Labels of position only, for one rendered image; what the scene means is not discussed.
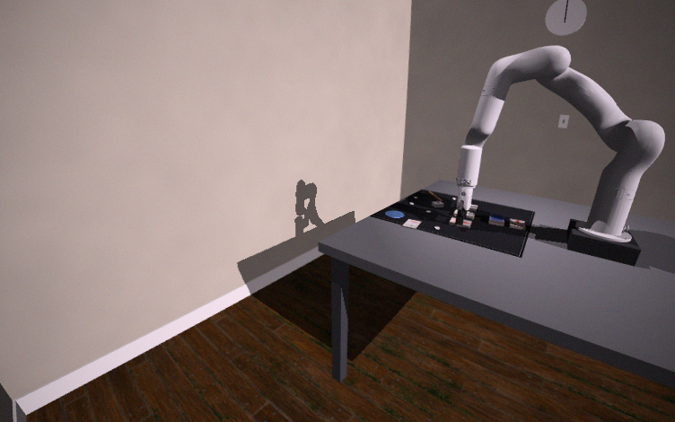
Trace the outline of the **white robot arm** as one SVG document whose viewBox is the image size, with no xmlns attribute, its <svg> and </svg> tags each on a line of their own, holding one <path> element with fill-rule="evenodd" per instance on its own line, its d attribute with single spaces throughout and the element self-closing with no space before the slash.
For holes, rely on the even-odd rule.
<svg viewBox="0 0 675 422">
<path fill-rule="evenodd" d="M 617 152 L 602 171 L 588 220 L 576 222 L 575 227 L 603 240 L 630 242 L 625 222 L 641 176 L 661 153 L 665 134 L 655 122 L 630 120 L 597 83 L 570 68 L 570 62 L 566 48 L 546 46 L 501 58 L 491 66 L 460 148 L 456 182 L 477 185 L 481 147 L 495 128 L 509 87 L 535 79 L 580 111 Z"/>
</svg>

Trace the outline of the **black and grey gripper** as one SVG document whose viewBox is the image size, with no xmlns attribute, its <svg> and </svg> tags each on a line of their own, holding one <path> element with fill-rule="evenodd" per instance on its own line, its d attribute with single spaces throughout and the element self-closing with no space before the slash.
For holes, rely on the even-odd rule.
<svg viewBox="0 0 675 422">
<path fill-rule="evenodd" d="M 457 186 L 460 187 L 459 188 L 459 194 L 458 194 L 458 200 L 457 200 L 457 209 L 459 209 L 459 210 L 458 210 L 457 215 L 456 215 L 455 224 L 463 225 L 463 220 L 466 219 L 467 212 L 468 212 L 468 210 L 471 206 L 473 188 L 475 188 L 476 186 L 466 187 L 466 186 L 461 186 L 458 183 L 457 183 Z"/>
</svg>

